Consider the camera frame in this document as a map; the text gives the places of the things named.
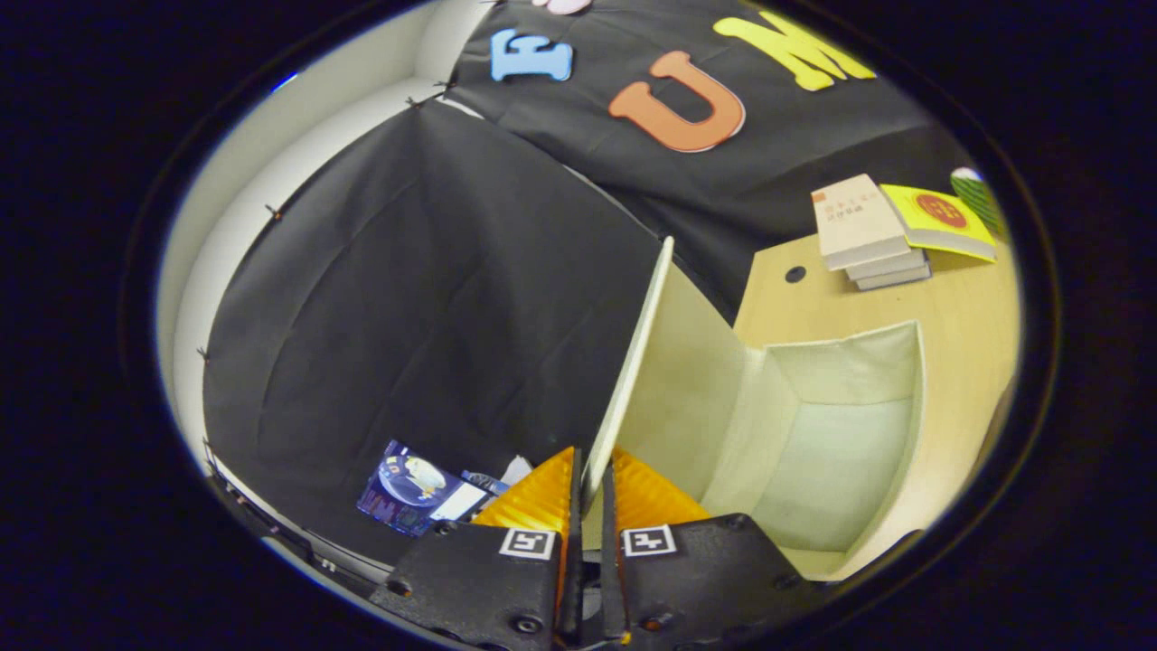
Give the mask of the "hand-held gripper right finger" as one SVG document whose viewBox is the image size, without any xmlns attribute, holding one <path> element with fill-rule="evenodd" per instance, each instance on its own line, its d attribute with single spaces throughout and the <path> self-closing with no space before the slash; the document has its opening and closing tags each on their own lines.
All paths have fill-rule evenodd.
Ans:
<svg viewBox="0 0 1157 651">
<path fill-rule="evenodd" d="M 640 458 L 613 450 L 602 478 L 607 650 L 732 650 L 821 609 L 749 515 L 707 515 Z"/>
</svg>

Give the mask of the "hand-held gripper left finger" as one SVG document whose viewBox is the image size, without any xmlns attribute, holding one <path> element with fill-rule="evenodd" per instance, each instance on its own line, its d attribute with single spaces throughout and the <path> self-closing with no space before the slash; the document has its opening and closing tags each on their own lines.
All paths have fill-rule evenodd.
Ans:
<svg viewBox="0 0 1157 651">
<path fill-rule="evenodd" d="M 373 606 L 463 646 L 561 650 L 578 639 L 583 463 L 565 447 L 474 520 L 435 524 Z"/>
</svg>

